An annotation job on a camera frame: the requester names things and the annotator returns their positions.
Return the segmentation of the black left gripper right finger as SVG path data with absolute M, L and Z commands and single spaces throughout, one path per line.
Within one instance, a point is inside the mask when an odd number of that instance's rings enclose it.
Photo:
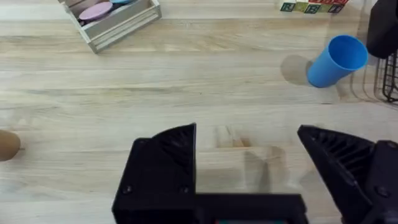
M 301 125 L 297 134 L 343 223 L 397 224 L 396 142 L 311 125 Z

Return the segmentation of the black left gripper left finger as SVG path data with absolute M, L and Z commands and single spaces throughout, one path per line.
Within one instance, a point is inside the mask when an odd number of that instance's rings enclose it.
M 116 223 L 194 223 L 196 124 L 137 138 L 111 211 Z

